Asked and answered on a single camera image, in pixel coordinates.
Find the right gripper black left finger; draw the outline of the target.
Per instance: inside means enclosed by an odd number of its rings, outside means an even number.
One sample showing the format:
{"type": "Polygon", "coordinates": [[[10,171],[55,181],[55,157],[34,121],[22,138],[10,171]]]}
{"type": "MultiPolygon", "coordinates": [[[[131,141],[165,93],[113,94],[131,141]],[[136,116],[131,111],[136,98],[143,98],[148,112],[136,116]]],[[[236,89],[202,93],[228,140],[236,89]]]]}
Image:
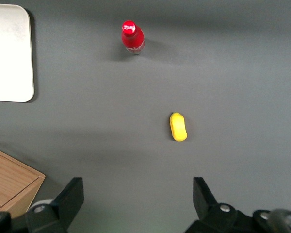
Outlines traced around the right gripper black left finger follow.
{"type": "Polygon", "coordinates": [[[29,209],[28,232],[66,233],[83,202],[83,179],[74,177],[54,199],[40,201],[29,209]]]}

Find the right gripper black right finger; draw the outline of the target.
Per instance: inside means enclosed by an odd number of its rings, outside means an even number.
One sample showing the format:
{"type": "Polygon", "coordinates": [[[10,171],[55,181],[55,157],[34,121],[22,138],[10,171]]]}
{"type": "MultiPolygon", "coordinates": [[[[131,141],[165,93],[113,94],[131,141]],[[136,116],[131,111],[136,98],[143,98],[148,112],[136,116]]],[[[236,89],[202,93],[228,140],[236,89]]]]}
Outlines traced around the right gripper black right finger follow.
{"type": "Polygon", "coordinates": [[[193,181],[193,203],[198,216],[187,233],[253,233],[251,217],[229,204],[218,203],[202,177],[193,181]]]}

